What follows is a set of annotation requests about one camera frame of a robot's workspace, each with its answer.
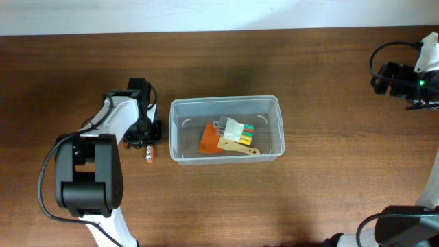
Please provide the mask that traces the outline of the orange socket bit rail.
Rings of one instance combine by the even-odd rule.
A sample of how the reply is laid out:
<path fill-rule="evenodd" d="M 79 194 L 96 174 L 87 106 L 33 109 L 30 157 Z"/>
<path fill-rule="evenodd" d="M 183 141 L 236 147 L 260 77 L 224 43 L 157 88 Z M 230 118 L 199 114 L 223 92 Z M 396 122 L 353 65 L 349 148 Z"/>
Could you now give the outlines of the orange socket bit rail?
<path fill-rule="evenodd" d="M 145 160 L 148 163 L 152 163 L 154 161 L 154 147 L 151 145 L 146 147 Z"/>

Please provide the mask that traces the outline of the orange scraper wooden handle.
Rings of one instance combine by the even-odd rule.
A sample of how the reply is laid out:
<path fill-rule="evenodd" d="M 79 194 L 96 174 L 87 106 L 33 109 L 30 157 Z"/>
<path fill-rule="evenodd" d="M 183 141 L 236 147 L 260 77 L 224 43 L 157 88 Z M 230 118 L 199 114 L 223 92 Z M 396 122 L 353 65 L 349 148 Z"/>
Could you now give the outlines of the orange scraper wooden handle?
<path fill-rule="evenodd" d="M 218 136 L 213 124 L 207 123 L 198 147 L 198 152 L 202 154 L 219 154 L 223 150 L 240 152 L 247 155 L 260 155 L 260 151 L 257 148 L 242 145 Z"/>

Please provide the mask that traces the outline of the clear plastic container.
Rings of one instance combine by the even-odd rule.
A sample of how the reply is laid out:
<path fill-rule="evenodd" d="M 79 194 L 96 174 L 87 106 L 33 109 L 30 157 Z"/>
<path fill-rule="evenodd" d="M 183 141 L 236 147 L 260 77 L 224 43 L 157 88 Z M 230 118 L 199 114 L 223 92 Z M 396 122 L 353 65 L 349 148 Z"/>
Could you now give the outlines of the clear plastic container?
<path fill-rule="evenodd" d="M 273 161 L 285 151 L 278 99 L 177 99 L 170 106 L 169 149 L 179 165 Z"/>

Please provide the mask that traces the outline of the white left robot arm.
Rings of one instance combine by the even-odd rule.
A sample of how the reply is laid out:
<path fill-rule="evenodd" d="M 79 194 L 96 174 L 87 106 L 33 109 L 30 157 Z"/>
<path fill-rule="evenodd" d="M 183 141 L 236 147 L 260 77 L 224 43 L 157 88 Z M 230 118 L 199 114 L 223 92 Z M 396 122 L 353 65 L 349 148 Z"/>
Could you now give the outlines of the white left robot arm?
<path fill-rule="evenodd" d="M 102 109 L 73 137 L 60 137 L 55 154 L 56 202 L 88 226 L 99 246 L 138 246 L 121 212 L 123 174 L 118 145 L 146 150 L 161 138 L 154 89 L 106 95 Z"/>

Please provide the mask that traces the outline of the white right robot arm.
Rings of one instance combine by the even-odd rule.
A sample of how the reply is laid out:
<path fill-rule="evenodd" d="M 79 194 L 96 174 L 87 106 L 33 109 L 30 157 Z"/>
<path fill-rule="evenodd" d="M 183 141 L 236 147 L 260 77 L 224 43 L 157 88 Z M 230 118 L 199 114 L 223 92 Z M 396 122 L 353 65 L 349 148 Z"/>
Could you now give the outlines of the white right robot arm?
<path fill-rule="evenodd" d="M 370 82 L 378 95 L 406 99 L 407 110 L 438 110 L 438 69 L 420 69 L 388 62 Z M 324 246 L 437 246 L 438 245 L 438 157 L 427 185 L 414 206 L 386 207 L 367 217 L 352 235 L 338 233 Z"/>

